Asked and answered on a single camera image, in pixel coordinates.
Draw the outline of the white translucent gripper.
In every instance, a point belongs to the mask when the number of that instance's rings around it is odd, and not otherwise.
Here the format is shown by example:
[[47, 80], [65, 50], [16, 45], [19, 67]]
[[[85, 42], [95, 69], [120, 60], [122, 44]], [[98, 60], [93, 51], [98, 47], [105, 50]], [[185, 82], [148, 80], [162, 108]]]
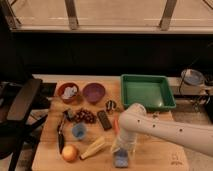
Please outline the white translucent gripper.
[[111, 153], [115, 153], [120, 149], [125, 149], [133, 155], [137, 144], [137, 134], [121, 128], [114, 139], [110, 148]]

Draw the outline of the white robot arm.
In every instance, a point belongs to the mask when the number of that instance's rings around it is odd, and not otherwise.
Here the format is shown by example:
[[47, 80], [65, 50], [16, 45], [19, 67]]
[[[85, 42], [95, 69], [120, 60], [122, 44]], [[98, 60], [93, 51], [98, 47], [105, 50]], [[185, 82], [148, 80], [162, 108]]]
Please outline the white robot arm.
[[111, 152], [134, 149], [138, 134], [151, 135], [213, 157], [213, 126], [163, 121], [147, 116], [142, 104], [130, 105], [118, 118]]

